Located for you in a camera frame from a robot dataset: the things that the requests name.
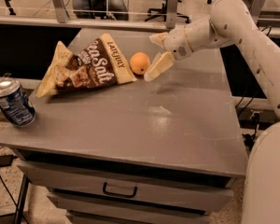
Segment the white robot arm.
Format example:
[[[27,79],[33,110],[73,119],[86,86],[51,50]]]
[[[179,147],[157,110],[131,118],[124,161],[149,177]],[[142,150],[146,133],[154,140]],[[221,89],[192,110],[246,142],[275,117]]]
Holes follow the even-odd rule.
[[[208,16],[149,39],[165,52],[156,55],[146,81],[200,49],[235,45],[240,50],[279,118],[251,149],[241,224],[280,224],[280,48],[257,27],[243,0],[216,0]]]

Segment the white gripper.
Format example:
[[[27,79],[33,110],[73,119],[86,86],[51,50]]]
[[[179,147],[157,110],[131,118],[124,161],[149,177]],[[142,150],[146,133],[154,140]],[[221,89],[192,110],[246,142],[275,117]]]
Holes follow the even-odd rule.
[[[160,46],[166,51],[164,53],[159,52],[155,56],[152,64],[144,74],[145,81],[152,81],[171,68],[175,62],[175,58],[177,60],[183,60],[193,53],[187,39],[185,26],[176,27],[168,34],[166,32],[153,34],[149,39],[153,44]]]

